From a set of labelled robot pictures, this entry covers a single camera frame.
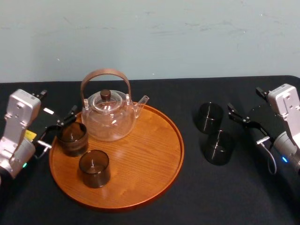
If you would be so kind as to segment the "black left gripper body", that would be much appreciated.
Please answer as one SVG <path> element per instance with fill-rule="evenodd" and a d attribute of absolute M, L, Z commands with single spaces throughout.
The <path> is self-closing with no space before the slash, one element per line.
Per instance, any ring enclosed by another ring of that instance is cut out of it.
<path fill-rule="evenodd" d="M 38 116 L 25 131 L 25 138 L 34 146 L 38 145 L 38 141 L 42 141 L 44 136 L 60 125 L 61 117 L 53 110 L 42 107 Z"/>

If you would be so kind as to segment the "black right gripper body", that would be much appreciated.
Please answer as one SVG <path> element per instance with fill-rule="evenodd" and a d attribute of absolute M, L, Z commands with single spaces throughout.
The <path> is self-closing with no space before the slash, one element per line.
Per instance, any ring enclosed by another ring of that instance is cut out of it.
<path fill-rule="evenodd" d="M 245 127 L 258 129 L 265 136 L 269 136 L 271 141 L 275 141 L 285 132 L 281 118 L 275 115 L 268 104 L 251 109 L 247 117 Z"/>

